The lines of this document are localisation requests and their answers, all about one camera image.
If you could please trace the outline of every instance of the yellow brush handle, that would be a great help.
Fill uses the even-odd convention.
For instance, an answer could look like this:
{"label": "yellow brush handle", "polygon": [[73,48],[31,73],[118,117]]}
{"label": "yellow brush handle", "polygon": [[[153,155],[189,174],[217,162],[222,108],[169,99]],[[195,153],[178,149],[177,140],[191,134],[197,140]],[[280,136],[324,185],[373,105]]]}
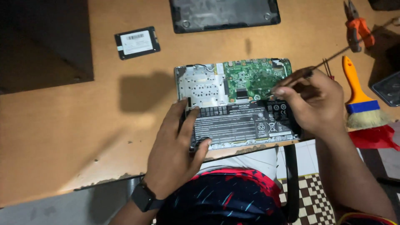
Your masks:
{"label": "yellow brush handle", "polygon": [[350,101],[347,102],[347,104],[373,101],[372,98],[368,97],[362,91],[360,81],[357,77],[356,68],[354,67],[353,62],[347,56],[343,57],[343,70],[353,91],[352,97]]}

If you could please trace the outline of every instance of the orange pliers handle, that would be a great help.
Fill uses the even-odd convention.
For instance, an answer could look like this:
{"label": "orange pliers handle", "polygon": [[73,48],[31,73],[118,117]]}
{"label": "orange pliers handle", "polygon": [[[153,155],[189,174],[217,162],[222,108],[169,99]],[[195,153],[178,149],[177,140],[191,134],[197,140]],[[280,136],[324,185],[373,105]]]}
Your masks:
{"label": "orange pliers handle", "polygon": [[370,29],[367,27],[367,23],[364,18],[355,18],[354,20],[347,22],[346,26],[347,40],[352,52],[361,52],[358,35],[360,35],[364,41],[365,47],[369,48],[375,44],[375,38],[371,34]]}

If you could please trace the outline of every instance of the laptop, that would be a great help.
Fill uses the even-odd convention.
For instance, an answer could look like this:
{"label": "laptop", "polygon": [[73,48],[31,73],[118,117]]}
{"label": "laptop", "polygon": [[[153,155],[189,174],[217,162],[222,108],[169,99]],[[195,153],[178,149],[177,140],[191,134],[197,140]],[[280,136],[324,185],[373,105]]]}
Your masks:
{"label": "laptop", "polygon": [[299,139],[301,128],[289,105],[271,96],[292,73],[286,58],[260,58],[175,68],[178,99],[188,98],[182,121],[196,106],[190,149],[212,139],[209,150]]}
{"label": "laptop", "polygon": [[276,0],[170,0],[177,34],[280,23]]}

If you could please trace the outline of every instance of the table surface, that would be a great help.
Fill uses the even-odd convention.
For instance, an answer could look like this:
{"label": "table surface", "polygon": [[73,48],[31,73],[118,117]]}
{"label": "table surface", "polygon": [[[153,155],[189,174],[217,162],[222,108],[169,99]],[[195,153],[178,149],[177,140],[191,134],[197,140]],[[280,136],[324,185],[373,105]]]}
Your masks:
{"label": "table surface", "polygon": [[[370,28],[398,14],[375,12],[367,0],[353,3]],[[343,1],[278,5],[279,25],[175,34],[166,0],[89,0],[95,81],[0,96],[0,207],[145,173],[158,128],[176,99],[176,66],[273,57],[290,59],[297,70],[347,45]],[[114,34],[148,26],[155,27],[161,52],[120,60]],[[378,98],[368,88],[375,59],[346,54],[365,93]],[[330,68],[349,99],[341,57]],[[400,119],[397,108],[378,101]],[[273,145],[210,151],[207,158]]]}

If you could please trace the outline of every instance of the barcode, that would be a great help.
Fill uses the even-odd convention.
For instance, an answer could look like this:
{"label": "barcode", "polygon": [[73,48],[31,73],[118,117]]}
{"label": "barcode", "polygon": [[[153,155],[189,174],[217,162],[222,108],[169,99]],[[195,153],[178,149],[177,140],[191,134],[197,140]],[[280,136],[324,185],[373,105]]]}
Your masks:
{"label": "barcode", "polygon": [[144,36],[143,34],[138,34],[138,35],[128,36],[128,37],[126,37],[126,39],[133,40],[133,39],[142,38],[143,36]]}

